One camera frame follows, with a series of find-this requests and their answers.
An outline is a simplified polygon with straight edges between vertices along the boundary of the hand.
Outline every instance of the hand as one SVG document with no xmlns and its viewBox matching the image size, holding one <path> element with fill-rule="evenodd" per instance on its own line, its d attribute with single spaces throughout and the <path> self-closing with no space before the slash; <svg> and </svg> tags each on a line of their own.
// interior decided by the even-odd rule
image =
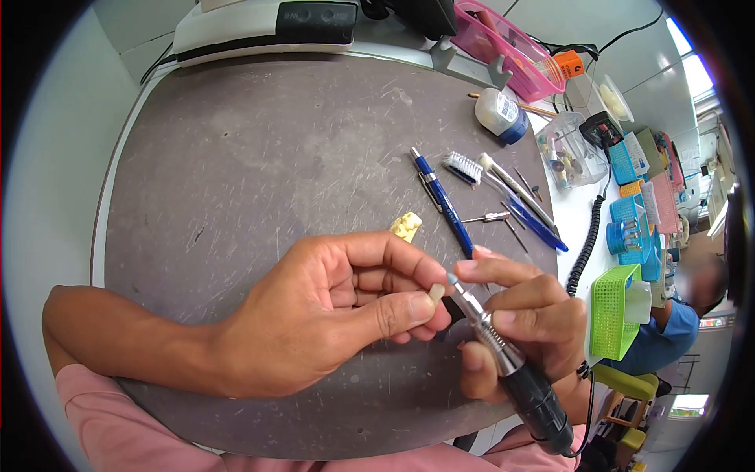
<svg viewBox="0 0 755 472">
<path fill-rule="evenodd" d="M 451 316 L 424 290 L 448 282 L 429 255 L 388 232 L 294 244 L 219 323 L 215 355 L 230 396 L 285 396 L 382 338 L 429 341 Z"/>
<path fill-rule="evenodd" d="M 497 283 L 507 290 L 485 303 L 495 330 L 514 341 L 528 359 L 544 370 L 552 383 L 572 376 L 584 360 L 587 327 L 584 302 L 570 298 L 556 277 L 536 266 L 524 265 L 475 247 L 474 259 L 460 261 L 454 274 L 464 282 Z M 472 341 L 462 348 L 461 389 L 473 399 L 500 402 L 506 398 L 498 385 L 495 359 L 483 344 Z M 556 395 L 559 391 L 554 385 Z"/>
</svg>

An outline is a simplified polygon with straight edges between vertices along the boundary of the micromotor handpiece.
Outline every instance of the micromotor handpiece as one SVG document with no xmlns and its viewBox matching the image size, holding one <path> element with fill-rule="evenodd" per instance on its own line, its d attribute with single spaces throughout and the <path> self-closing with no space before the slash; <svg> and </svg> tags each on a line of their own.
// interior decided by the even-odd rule
<svg viewBox="0 0 755 472">
<path fill-rule="evenodd" d="M 493 329 L 492 316 L 452 273 L 448 284 L 455 290 L 451 299 L 469 319 L 477 338 L 490 348 L 498 364 L 498 383 L 519 413 L 532 438 L 551 455 L 567 455 L 574 432 L 559 399 L 545 374 Z"/>
</svg>

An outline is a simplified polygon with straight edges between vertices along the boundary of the blue pen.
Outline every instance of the blue pen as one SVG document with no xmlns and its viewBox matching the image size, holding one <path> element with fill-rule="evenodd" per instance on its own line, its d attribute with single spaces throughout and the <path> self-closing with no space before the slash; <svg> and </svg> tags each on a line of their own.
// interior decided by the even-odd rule
<svg viewBox="0 0 755 472">
<path fill-rule="evenodd" d="M 440 182 L 438 182 L 438 178 L 433 173 L 433 169 L 430 168 L 427 161 L 417 148 L 412 147 L 410 153 L 411 157 L 414 158 L 414 163 L 416 164 L 417 169 L 419 169 L 419 177 L 422 187 L 424 187 L 427 194 L 430 195 L 436 208 L 438 208 L 438 212 L 443 213 L 443 217 L 448 221 L 448 224 L 451 226 L 451 231 L 453 231 L 454 236 L 456 236 L 456 240 L 461 244 L 464 256 L 467 259 L 471 259 L 472 251 L 474 250 L 472 239 L 470 239 L 470 235 L 467 234 L 464 225 L 461 224 L 461 219 L 459 218 L 459 215 L 456 214 L 456 210 L 454 210 L 454 206 L 448 199 L 448 195 L 446 195 L 445 190 L 441 187 Z"/>
<path fill-rule="evenodd" d="M 560 249 L 564 252 L 567 252 L 569 250 L 566 244 L 564 244 L 564 242 L 558 236 L 556 236 L 556 234 L 551 231 L 549 227 L 545 226 L 545 224 L 543 224 L 532 213 L 530 213 L 529 210 L 527 210 L 527 208 L 522 203 L 522 200 L 520 200 L 518 197 L 509 195 L 509 207 L 511 207 L 511 211 L 513 211 L 514 214 L 519 217 L 519 219 L 524 221 L 524 223 L 529 226 L 530 229 L 535 232 L 535 234 L 540 236 L 540 239 L 542 239 L 543 242 L 545 242 L 551 248 Z"/>
</svg>

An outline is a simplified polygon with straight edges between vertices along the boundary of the blue mechanical pencil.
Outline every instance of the blue mechanical pencil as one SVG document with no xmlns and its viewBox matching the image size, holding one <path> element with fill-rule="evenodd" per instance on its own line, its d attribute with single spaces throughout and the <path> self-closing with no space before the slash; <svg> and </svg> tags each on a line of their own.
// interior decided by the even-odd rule
<svg viewBox="0 0 755 472">
<path fill-rule="evenodd" d="M 417 169 L 419 169 L 419 178 L 422 182 L 422 187 L 424 187 L 427 194 L 430 195 L 430 198 L 433 200 L 436 208 L 438 208 L 438 211 L 443 213 L 443 217 L 448 221 L 448 224 L 451 226 L 451 231 L 453 231 L 454 236 L 456 236 L 456 240 L 461 244 L 464 256 L 467 259 L 471 259 L 472 250 L 474 250 L 472 239 L 470 239 L 470 235 L 467 234 L 467 230 L 464 229 L 464 225 L 461 224 L 461 219 L 459 218 L 459 215 L 456 214 L 456 210 L 454 210 L 454 206 L 448 199 L 448 195 L 446 195 L 445 190 L 441 187 L 440 182 L 438 182 L 438 178 L 433 173 L 433 169 L 430 168 L 427 161 L 417 148 L 412 147 L 410 153 L 411 157 L 414 158 L 414 163 L 416 164 Z"/>
</svg>

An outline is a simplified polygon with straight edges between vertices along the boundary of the orange label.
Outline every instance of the orange label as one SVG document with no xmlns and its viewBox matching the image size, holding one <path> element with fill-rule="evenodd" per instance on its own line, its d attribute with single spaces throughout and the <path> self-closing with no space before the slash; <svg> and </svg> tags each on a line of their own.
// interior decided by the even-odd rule
<svg viewBox="0 0 755 472">
<path fill-rule="evenodd" d="M 584 74 L 582 59 L 573 50 L 557 54 L 553 56 L 553 59 L 556 60 L 556 63 L 561 68 L 561 74 L 565 79 Z"/>
</svg>

